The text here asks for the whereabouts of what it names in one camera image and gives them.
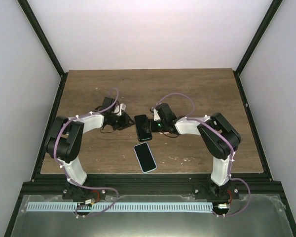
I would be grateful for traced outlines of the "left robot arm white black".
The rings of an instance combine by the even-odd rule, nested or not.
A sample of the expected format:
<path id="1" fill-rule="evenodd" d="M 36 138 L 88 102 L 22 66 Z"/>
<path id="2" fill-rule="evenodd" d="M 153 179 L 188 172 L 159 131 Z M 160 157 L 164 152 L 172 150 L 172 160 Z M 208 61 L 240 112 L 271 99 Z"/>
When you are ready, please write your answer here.
<path id="1" fill-rule="evenodd" d="M 102 105 L 84 115 L 55 118 L 44 149 L 59 164 L 67 181 L 75 185 L 73 192 L 79 199 L 86 199 L 91 193 L 91 187 L 85 183 L 87 174 L 78 157 L 83 134 L 94 129 L 103 130 L 107 125 L 113 131 L 133 126 L 135 122 L 125 110 L 126 105 L 120 104 L 117 98 L 106 96 Z"/>

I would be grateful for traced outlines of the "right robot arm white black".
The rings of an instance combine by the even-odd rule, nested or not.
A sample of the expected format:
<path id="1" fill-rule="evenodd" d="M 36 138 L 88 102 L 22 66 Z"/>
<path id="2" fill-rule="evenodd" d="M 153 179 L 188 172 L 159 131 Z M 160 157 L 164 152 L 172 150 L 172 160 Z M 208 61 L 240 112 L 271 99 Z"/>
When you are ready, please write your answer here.
<path id="1" fill-rule="evenodd" d="M 191 118 L 176 116 L 167 103 L 150 110 L 153 118 L 144 118 L 139 129 L 146 133 L 170 133 L 175 135 L 201 136 L 209 153 L 213 156 L 209 192 L 220 199 L 229 188 L 233 157 L 241 143 L 241 136 L 221 113 Z"/>

